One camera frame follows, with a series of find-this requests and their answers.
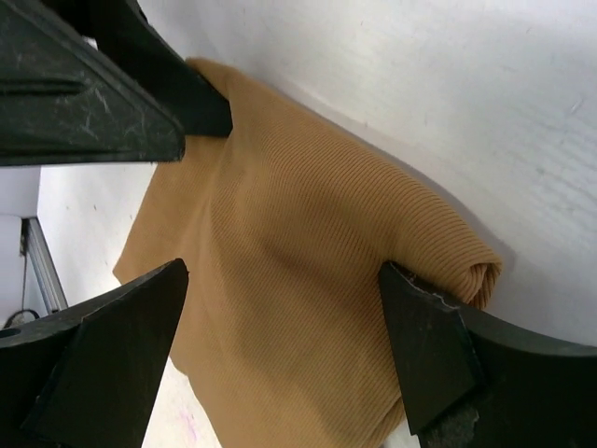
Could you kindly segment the tan tank top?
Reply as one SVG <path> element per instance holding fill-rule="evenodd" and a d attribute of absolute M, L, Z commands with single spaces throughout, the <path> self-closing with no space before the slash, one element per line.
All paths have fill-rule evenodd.
<path fill-rule="evenodd" d="M 158 165 L 115 277 L 186 263 L 171 358 L 223 446 L 378 447 L 405 416 L 382 264 L 482 308 L 501 260 L 375 150 L 232 67 L 190 66 L 232 131 Z"/>

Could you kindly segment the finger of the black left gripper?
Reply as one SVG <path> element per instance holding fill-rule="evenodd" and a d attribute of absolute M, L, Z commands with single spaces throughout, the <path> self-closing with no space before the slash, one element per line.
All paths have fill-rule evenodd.
<path fill-rule="evenodd" d="M 166 43 L 138 2 L 61 1 L 60 16 L 94 39 L 99 51 L 174 114 L 187 134 L 229 136 L 229 101 Z"/>
<path fill-rule="evenodd" d="M 179 161 L 182 126 L 39 1 L 1 4 L 1 163 Z"/>

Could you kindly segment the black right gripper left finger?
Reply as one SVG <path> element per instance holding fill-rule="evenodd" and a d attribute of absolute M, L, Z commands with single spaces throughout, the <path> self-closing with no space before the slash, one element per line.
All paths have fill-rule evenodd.
<path fill-rule="evenodd" d="M 4 447 L 142 445 L 187 294 L 174 259 L 1 332 Z"/>

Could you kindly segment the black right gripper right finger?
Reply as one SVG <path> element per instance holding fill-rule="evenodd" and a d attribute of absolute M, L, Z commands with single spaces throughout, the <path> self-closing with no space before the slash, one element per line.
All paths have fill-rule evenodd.
<path fill-rule="evenodd" d="M 423 447 L 592 447 L 596 350 L 461 303 L 405 268 L 379 272 L 410 433 Z"/>

